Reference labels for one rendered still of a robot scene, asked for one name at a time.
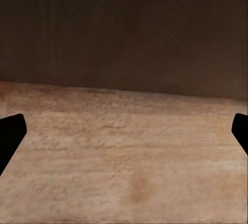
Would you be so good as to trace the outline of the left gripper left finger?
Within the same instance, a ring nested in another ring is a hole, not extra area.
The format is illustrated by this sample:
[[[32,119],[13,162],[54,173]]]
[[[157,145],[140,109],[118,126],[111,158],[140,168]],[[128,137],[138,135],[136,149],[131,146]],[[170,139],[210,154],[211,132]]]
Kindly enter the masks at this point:
[[[0,119],[0,175],[27,133],[23,114]]]

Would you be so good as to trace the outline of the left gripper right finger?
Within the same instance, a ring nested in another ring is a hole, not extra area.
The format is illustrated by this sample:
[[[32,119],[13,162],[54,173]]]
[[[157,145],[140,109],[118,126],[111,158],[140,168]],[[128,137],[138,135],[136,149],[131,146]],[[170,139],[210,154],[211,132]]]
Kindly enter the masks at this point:
[[[231,131],[248,155],[248,115],[237,113]]]

